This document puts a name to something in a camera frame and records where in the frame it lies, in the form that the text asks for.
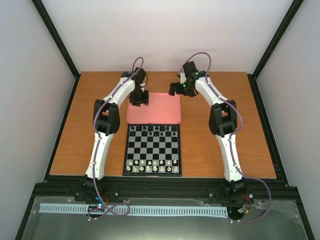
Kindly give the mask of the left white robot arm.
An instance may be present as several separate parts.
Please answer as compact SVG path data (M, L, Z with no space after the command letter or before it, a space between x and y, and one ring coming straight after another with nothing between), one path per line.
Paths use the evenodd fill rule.
M149 91L145 89L147 85L144 82L145 78L147 73L141 67L136 67L134 71L125 71L111 93L94 102L94 144L83 182L83 186L87 188L86 195L92 201L99 201L104 195L104 188L99 183L105 176L109 147L121 125L121 104L126 98L136 107L149 104Z

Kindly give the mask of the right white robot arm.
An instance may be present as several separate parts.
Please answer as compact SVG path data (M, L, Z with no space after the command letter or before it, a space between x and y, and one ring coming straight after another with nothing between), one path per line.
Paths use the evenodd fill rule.
M238 127L236 102L224 97L212 83L208 73L204 70L199 71L194 61L189 60L184 63L177 76L185 77L185 80L171 83L169 95L195 97L201 94L210 106L208 126L221 150L224 166L224 197L226 201L234 203L247 190L236 146Z

